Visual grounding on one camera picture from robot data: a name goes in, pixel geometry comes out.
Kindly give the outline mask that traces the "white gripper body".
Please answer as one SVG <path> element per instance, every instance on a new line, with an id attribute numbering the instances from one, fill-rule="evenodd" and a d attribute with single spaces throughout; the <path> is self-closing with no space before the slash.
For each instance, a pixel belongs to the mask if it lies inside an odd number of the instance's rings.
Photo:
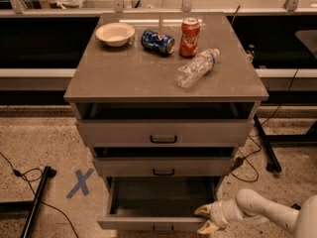
<path id="1" fill-rule="evenodd" d="M 220 228 L 225 228 L 235 219 L 235 201 L 215 201 L 210 206 L 210 218 Z"/>

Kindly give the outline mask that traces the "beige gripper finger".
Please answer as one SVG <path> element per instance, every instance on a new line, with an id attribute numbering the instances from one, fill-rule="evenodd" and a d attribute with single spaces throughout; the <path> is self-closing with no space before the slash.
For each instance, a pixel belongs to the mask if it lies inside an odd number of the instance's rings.
<path id="1" fill-rule="evenodd" d="M 203 224 L 203 226 L 197 230 L 197 233 L 201 234 L 201 235 L 207 235 L 207 234 L 211 234 L 219 229 L 220 229 L 220 227 L 217 224 L 215 224 L 211 220 L 207 220 Z"/>
<path id="2" fill-rule="evenodd" d="M 194 213 L 196 215 L 199 215 L 199 216 L 209 216 L 210 212 L 211 212 L 211 205 L 210 204 L 204 204 L 204 205 L 198 207 L 194 211 Z"/>

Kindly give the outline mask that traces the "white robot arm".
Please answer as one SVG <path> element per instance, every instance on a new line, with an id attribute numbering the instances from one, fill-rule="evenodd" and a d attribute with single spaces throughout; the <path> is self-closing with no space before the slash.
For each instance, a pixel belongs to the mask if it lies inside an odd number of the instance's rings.
<path id="1" fill-rule="evenodd" d="M 269 220 L 293 235 L 293 238 L 317 238 L 317 195 L 308 198 L 299 210 L 288 207 L 243 188 L 235 198 L 205 204 L 195 214 L 206 218 L 199 234 L 210 234 L 230 223 L 258 223 Z"/>

